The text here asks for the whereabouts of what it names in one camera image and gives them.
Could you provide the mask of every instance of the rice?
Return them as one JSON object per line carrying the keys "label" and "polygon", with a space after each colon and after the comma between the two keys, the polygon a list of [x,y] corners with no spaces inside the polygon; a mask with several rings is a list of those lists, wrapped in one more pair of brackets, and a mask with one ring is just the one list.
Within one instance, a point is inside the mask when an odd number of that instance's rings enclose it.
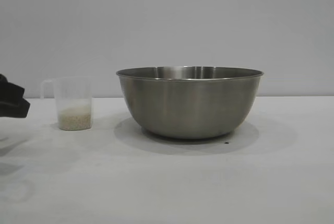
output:
{"label": "rice", "polygon": [[58,115],[58,127],[66,131],[89,129],[92,125],[91,106],[69,108]]}

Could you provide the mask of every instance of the translucent cup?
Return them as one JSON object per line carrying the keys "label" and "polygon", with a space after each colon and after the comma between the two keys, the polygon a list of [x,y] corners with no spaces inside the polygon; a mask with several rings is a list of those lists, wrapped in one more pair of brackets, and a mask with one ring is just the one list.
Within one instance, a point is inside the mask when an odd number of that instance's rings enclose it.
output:
{"label": "translucent cup", "polygon": [[41,99],[44,86],[53,84],[57,107],[58,127],[77,131],[92,127],[92,90],[90,77],[62,77],[48,79],[41,84]]}

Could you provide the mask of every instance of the bowl rim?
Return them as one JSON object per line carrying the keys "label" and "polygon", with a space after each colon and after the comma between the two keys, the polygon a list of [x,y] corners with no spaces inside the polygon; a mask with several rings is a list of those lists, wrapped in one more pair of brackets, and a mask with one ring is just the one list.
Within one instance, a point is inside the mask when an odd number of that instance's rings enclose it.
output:
{"label": "bowl rim", "polygon": [[[132,76],[132,75],[126,75],[121,74],[121,72],[128,71],[128,70],[135,70],[135,69],[145,69],[145,68],[185,68],[185,67],[198,67],[198,68],[225,68],[225,69],[241,69],[241,70],[248,70],[248,71],[254,71],[257,72],[257,74],[254,75],[248,75],[248,76],[237,76],[237,77],[227,77],[227,78],[213,78],[213,79],[179,79],[179,78],[151,78],[151,77],[139,77],[139,76]],[[224,67],[224,66],[148,66],[148,67],[136,67],[136,68],[127,68],[122,69],[116,72],[116,75],[118,77],[124,77],[124,78],[130,78],[130,79],[140,79],[140,80],[161,80],[161,81],[215,81],[215,80],[234,80],[234,79],[248,79],[248,78],[254,78],[262,76],[264,72],[256,70],[256,69],[249,69],[249,68],[239,68],[239,67]]]}

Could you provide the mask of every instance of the cup handle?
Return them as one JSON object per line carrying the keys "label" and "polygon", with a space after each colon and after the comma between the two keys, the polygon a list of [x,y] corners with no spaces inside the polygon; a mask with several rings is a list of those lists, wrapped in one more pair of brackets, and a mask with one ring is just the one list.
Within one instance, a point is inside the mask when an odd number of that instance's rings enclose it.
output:
{"label": "cup handle", "polygon": [[41,89],[40,89],[40,98],[41,99],[44,99],[44,86],[45,86],[45,84],[46,83],[51,83],[52,82],[52,80],[51,79],[46,79],[46,80],[44,80],[44,81],[42,81],[42,83],[41,83]]}

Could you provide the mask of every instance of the measuring cup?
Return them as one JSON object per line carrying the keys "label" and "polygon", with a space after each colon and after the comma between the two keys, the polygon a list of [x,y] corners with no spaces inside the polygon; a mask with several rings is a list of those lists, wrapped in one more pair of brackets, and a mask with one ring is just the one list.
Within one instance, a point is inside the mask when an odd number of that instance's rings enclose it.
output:
{"label": "measuring cup", "polygon": [[62,77],[47,79],[41,83],[41,99],[44,86],[53,84],[58,127],[77,131],[92,127],[92,91],[90,77]]}

